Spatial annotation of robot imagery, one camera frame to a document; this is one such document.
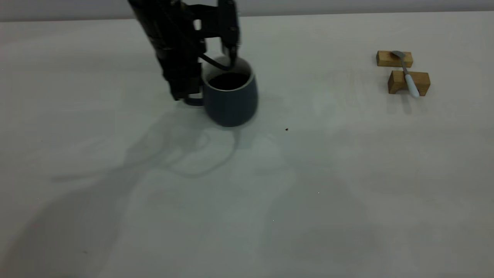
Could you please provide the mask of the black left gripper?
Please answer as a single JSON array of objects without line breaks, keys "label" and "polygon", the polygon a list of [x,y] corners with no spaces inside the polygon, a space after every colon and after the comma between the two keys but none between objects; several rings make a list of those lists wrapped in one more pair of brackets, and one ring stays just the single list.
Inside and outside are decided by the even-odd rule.
[{"label": "black left gripper", "polygon": [[162,75],[174,100],[185,100],[200,92],[201,62],[205,39],[194,21],[205,5],[187,5],[181,0],[129,0],[129,6],[151,44]]}]

